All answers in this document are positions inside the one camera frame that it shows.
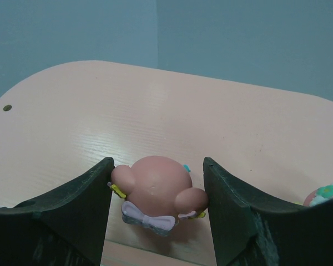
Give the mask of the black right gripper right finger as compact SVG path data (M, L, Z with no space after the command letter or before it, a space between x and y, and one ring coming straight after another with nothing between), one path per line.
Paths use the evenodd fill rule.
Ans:
M333 265L333 199L305 207L203 161L217 265Z

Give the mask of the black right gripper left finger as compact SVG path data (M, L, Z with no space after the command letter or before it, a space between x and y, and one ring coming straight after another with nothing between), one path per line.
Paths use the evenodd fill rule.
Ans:
M111 157L13 208L0 208L0 265L100 265Z

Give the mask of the pink wide-eared toy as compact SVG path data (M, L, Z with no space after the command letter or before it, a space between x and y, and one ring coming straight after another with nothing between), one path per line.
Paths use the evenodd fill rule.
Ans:
M167 236L181 220L205 217L208 196L193 186L188 166L163 156L119 165L108 187L121 199L122 220Z

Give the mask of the pink flower-ring bunny toy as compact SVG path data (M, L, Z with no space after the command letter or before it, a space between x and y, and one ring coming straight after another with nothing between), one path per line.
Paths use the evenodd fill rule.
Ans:
M304 200L303 205L306 207L313 207L329 200L333 200L333 183L312 191Z

